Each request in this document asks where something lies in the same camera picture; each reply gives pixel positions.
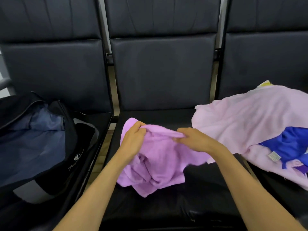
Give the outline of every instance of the towel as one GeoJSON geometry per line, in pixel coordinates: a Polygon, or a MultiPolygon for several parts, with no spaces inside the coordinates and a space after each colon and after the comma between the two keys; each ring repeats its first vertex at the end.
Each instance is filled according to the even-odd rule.
{"type": "Polygon", "coordinates": [[[195,109],[193,128],[218,140],[232,154],[242,154],[257,167],[308,188],[306,175],[294,168],[295,161],[282,169],[280,160],[269,157],[272,151],[258,145],[279,136],[286,127],[308,128],[308,94],[284,86],[261,86],[195,109]]]}
{"type": "MultiPolygon", "coordinates": [[[[125,133],[137,119],[130,118],[123,126],[121,143],[125,133]]],[[[142,197],[147,197],[157,189],[185,182],[184,168],[189,165],[201,165],[210,155],[196,152],[174,138],[183,138],[184,134],[157,125],[145,125],[147,129],[140,152],[124,168],[118,178],[121,186],[133,186],[142,197]]]]}

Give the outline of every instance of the forearm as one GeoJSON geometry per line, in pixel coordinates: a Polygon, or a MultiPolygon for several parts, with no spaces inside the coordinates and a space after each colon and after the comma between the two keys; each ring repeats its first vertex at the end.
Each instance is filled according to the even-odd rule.
{"type": "Polygon", "coordinates": [[[226,148],[215,159],[249,231],[305,230],[226,148]]]}
{"type": "Polygon", "coordinates": [[[116,181],[126,164],[118,151],[54,231],[98,230],[116,181]]]}

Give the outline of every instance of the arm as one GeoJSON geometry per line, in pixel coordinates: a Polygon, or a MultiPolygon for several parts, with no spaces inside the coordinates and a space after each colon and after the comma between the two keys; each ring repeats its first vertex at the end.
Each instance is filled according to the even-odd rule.
{"type": "Polygon", "coordinates": [[[146,129],[139,129],[142,122],[136,122],[126,132],[116,154],[101,171],[92,185],[63,217],[54,231],[98,230],[110,200],[116,181],[124,167],[139,152],[146,129]]]}
{"type": "Polygon", "coordinates": [[[249,231],[304,231],[287,212],[218,141],[193,128],[179,128],[186,138],[174,139],[217,162],[234,202],[249,231]]]}

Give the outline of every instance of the hand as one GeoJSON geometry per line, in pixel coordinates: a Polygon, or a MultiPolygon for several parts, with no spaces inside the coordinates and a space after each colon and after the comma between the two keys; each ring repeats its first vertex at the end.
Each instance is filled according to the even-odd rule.
{"type": "Polygon", "coordinates": [[[129,163],[134,156],[140,151],[143,144],[143,139],[147,130],[144,128],[139,129],[140,126],[144,126],[143,122],[137,121],[125,134],[121,146],[118,151],[126,163],[129,163]]]}
{"type": "Polygon", "coordinates": [[[203,151],[214,157],[224,148],[223,144],[193,128],[178,128],[186,138],[173,138],[178,143],[183,143],[194,151],[203,151]]]}

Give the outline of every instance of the seat backrest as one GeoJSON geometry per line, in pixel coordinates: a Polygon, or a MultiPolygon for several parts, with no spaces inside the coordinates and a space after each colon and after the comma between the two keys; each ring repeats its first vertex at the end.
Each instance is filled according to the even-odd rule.
{"type": "Polygon", "coordinates": [[[216,98],[275,85],[308,92],[308,0],[230,0],[216,98]]]}
{"type": "Polygon", "coordinates": [[[0,0],[0,47],[16,93],[112,112],[98,0],[0,0]]]}
{"type": "Polygon", "coordinates": [[[209,102],[220,0],[105,0],[120,109],[209,102]]]}

